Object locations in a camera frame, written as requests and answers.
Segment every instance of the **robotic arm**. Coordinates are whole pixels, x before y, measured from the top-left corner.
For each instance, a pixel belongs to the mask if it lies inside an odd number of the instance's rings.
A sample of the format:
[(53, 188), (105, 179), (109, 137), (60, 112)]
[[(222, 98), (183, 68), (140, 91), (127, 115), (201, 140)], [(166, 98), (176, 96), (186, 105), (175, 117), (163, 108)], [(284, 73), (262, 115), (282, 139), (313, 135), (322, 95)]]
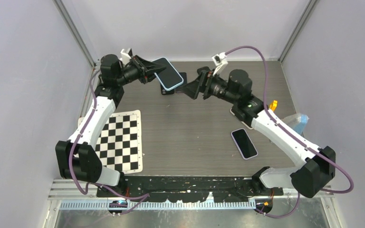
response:
[[(86, 116), (94, 112), (91, 118), (84, 118), (76, 131), (67, 141), (59, 141), (55, 147), (59, 172), (63, 178), (72, 179), (73, 171), (80, 181), (117, 186), (123, 181), (123, 174), (103, 167), (95, 152), (96, 142), (108, 118), (118, 107), (124, 94), (123, 86), (135, 80), (146, 84), (155, 79), (166, 67), (133, 56), (132, 51), (122, 50), (122, 60), (116, 55), (106, 55), (101, 59), (100, 82), (95, 90), (96, 107), (92, 104)], [(69, 167), (69, 158), (73, 143), (78, 139), (73, 151), (73, 170)]]
[(334, 178), (335, 168), (309, 150), (317, 151), (333, 162), (336, 159), (335, 152), (328, 146), (321, 149), (304, 139), (283, 123), (272, 110), (265, 110), (263, 101), (251, 93), (252, 81), (244, 70), (231, 71), (227, 81), (220, 78), (220, 72), (227, 65), (225, 53), (215, 55), (212, 59), (216, 68), (199, 68), (199, 76), (185, 85), (183, 92), (192, 99), (203, 93), (204, 100), (213, 95), (232, 103), (233, 115), (246, 127), (271, 139), (293, 161), (294, 167), (264, 167), (254, 174), (252, 179), (257, 181), (255, 190), (261, 192), (274, 187), (295, 188), (303, 196), (312, 198)]

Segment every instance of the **chessboard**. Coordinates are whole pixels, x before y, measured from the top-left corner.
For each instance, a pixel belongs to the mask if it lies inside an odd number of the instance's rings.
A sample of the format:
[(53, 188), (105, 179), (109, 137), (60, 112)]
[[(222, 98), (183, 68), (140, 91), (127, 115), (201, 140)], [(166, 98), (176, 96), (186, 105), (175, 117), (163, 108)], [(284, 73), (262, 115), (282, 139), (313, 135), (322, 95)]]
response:
[(112, 114), (97, 140), (96, 154), (103, 166), (109, 169), (124, 174), (141, 172), (141, 112), (135, 110)]

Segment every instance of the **cable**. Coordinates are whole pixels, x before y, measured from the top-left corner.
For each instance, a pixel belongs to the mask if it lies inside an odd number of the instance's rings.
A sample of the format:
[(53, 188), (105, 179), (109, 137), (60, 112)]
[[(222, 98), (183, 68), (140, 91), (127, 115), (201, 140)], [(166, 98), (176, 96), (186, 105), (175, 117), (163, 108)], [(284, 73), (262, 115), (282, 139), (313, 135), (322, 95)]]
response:
[[(73, 153), (75, 151), (75, 148), (76, 148), (76, 145), (77, 143), (79, 142), (80, 138), (83, 136), (83, 132), (85, 131), (87, 125), (89, 124), (90, 120), (92, 119), (95, 111), (96, 111), (96, 107), (97, 107), (97, 98), (96, 98), (96, 94), (94, 93), (94, 89), (93, 89), (93, 79), (96, 77), (97, 73), (99, 71), (96, 71), (93, 76), (90, 78), (90, 81), (89, 81), (89, 88), (90, 88), (90, 92), (92, 93), (92, 96), (93, 96), (93, 109), (92, 109), (92, 112), (90, 113), (89, 117), (87, 118), (85, 124), (82, 126), (82, 128), (80, 129), (80, 132), (79, 134), (77, 135), (75, 141), (73, 142), (72, 144), (72, 147), (70, 149), (70, 153), (69, 153), (69, 171), (70, 171), (70, 175), (72, 176), (72, 180), (73, 182), (75, 183), (77, 189), (79, 189), (79, 191), (83, 194), (83, 195), (86, 195), (88, 192), (89, 192), (89, 189), (88, 189), (88, 186), (89, 186), (89, 182), (86, 183), (86, 187), (85, 187), (85, 190), (82, 189), (82, 187), (80, 186), (80, 183), (77, 181), (76, 179), (76, 175), (75, 175), (75, 172), (73, 170)], [(119, 196), (119, 197), (122, 197), (124, 199), (129, 199), (129, 200), (141, 200), (139, 203), (137, 203), (134, 207), (132, 207), (131, 209), (125, 211), (125, 212), (122, 212), (120, 215), (124, 215), (124, 214), (128, 214), (129, 212), (131, 212), (134, 208), (136, 208), (140, 203), (142, 203), (148, 196), (149, 196), (149, 193), (145, 194), (145, 195), (142, 195), (142, 196), (139, 196), (139, 197), (126, 197), (126, 196), (123, 196), (121, 194), (119, 194), (118, 192), (114, 191), (112, 188), (106, 186), (106, 185), (102, 185), (102, 184), (96, 184), (96, 183), (93, 183), (94, 185), (98, 186), (98, 187), (104, 187), (106, 188), (107, 190), (109, 190), (111, 193), (113, 193), (114, 195), (116, 196)]]
[(255, 210), (257, 211), (257, 212), (259, 212), (259, 213), (261, 213), (261, 214), (264, 214), (265, 216), (267, 216), (267, 217), (270, 217), (270, 218), (274, 218), (274, 219), (278, 219), (278, 218), (280, 218), (280, 219), (282, 219), (282, 218), (284, 218), (284, 217), (287, 217), (287, 216), (289, 216), (289, 215), (291, 215), (291, 214), (293, 214), (294, 212), (295, 212), (295, 210), (296, 210), (296, 208), (298, 207), (298, 203), (300, 202), (300, 193), (297, 193), (297, 200), (296, 200), (296, 204), (295, 204), (295, 206), (293, 207), (293, 209), (288, 213), (288, 214), (286, 214), (286, 215), (270, 215), (270, 214), (266, 214), (266, 213), (264, 213), (262, 210), (264, 209), (264, 206), (261, 208), (261, 210), (260, 209), (257, 209), (257, 208), (255, 208)]
[(313, 154), (317, 155), (318, 157), (322, 158), (324, 161), (328, 162), (329, 164), (331, 164), (332, 166), (334, 166), (336, 169), (338, 169), (339, 171), (341, 171), (341, 173), (343, 173), (346, 178), (349, 180), (349, 188), (346, 190), (329, 190), (329, 189), (322, 189), (323, 191), (326, 192), (331, 192), (331, 193), (338, 193), (338, 194), (344, 194), (344, 193), (348, 193), (351, 192), (354, 188), (354, 183), (352, 178), (350, 177), (349, 173), (347, 173), (344, 169), (342, 169), (342, 167), (340, 167), (339, 165), (337, 165), (335, 162), (331, 161), (330, 159), (328, 159), (327, 157), (323, 156), (322, 154), (320, 154), (319, 152), (315, 151), (314, 149), (307, 147), (307, 145), (302, 142), (300, 139), (298, 139), (297, 137), (295, 137), (292, 133), (290, 133), (284, 126), (282, 126), (281, 124), (277, 123), (277, 120), (275, 118), (272, 117), (272, 115), (269, 113), (268, 111), (268, 107), (266, 104), (267, 101), (267, 85), (268, 85), (268, 66), (267, 66), (267, 62), (264, 58), (264, 56), (262, 55), (262, 53), (255, 47), (253, 46), (240, 46), (240, 47), (236, 47), (233, 48), (230, 51), (225, 52), (225, 55), (228, 55), (236, 50), (242, 49), (242, 48), (249, 48), (249, 49), (253, 49), (255, 50), (259, 56), (261, 56), (262, 58), (262, 62), (264, 64), (264, 70), (265, 70), (265, 85), (264, 85), (264, 95), (263, 95), (263, 99), (264, 99), (264, 109), (265, 112), (267, 113), (267, 115), (270, 117), (270, 119), (277, 125), (279, 126), (279, 128), (281, 128), (286, 134), (288, 134), (291, 138), (293, 138), (296, 142), (298, 142), (300, 145), (302, 145), (305, 149), (311, 151)]

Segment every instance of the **table surface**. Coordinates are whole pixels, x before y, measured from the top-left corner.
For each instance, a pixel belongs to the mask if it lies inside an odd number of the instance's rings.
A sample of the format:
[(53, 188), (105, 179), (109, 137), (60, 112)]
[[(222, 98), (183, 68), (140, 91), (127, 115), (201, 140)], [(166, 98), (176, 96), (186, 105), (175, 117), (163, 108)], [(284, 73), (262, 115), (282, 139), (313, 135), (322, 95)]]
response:
[[(212, 62), (173, 62), (186, 72), (188, 82), (202, 66)], [(268, 62), (267, 103), (278, 101), (275, 113), (280, 118), (294, 114), (295, 109), (281, 64)], [(253, 81), (253, 94), (262, 99), (265, 74), (262, 62), (230, 62), (221, 74), (243, 69)], [(206, 175), (251, 176), (264, 166), (285, 168), (293, 162), (269, 139), (247, 130), (258, 150), (258, 156), (243, 160), (230, 133), (245, 128), (230, 112), (232, 104), (216, 97), (190, 99), (185, 94), (161, 95), (160, 84), (138, 82), (124, 87), (125, 94), (117, 112), (140, 110), (142, 115), (143, 171), (136, 175)]]

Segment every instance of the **wall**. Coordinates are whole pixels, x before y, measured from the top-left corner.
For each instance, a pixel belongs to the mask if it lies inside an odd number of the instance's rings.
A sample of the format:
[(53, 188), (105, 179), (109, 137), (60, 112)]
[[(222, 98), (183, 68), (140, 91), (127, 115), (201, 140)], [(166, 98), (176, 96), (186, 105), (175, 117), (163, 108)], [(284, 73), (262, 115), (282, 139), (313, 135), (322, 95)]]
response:
[[(365, 227), (365, 1), (321, 0), (283, 64), (305, 136), (337, 152), (355, 189), (337, 195), (350, 228)], [(335, 189), (348, 187), (337, 172)]]
[[(64, 0), (97, 58), (132, 48), (144, 58), (206, 60), (240, 45), (278, 59), (308, 0)], [(240, 51), (230, 60), (260, 60)]]
[(0, 227), (39, 226), (89, 74), (52, 1), (0, 0)]

